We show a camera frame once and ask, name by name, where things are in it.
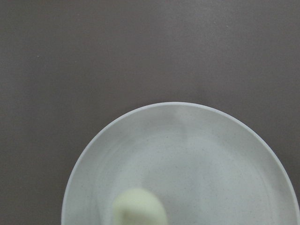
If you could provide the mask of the round cream plate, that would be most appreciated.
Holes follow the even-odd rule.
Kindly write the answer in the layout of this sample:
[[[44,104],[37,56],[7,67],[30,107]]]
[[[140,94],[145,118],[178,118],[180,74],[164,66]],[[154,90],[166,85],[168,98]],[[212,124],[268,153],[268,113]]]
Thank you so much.
[[[103,128],[78,158],[63,225],[110,225],[122,192],[144,188],[171,225],[297,225],[300,209],[276,154],[252,129],[203,105],[166,102]]]

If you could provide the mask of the white steamed bun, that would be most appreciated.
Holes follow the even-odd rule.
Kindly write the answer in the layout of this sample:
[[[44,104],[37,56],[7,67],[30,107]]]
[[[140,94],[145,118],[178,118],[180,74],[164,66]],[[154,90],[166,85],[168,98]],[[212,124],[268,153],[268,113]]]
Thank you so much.
[[[152,192],[133,188],[118,195],[112,204],[114,225],[167,225],[166,210]]]

